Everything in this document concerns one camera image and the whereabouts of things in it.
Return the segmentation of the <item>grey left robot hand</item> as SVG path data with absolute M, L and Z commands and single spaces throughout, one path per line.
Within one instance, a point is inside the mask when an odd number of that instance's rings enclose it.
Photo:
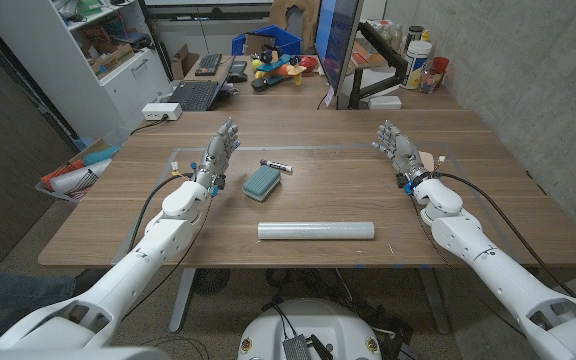
M 223 190 L 230 157 L 240 144 L 238 126 L 229 117 L 204 149 L 195 172 L 195 181 L 206 188 L 216 187 Z

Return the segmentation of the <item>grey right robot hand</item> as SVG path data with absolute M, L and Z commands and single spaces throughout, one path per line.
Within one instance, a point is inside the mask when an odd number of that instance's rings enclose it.
M 399 181 L 417 185 L 429 177 L 430 171 L 424 166 L 417 147 L 391 121 L 386 120 L 378 127 L 377 137 L 371 146 L 386 155 Z

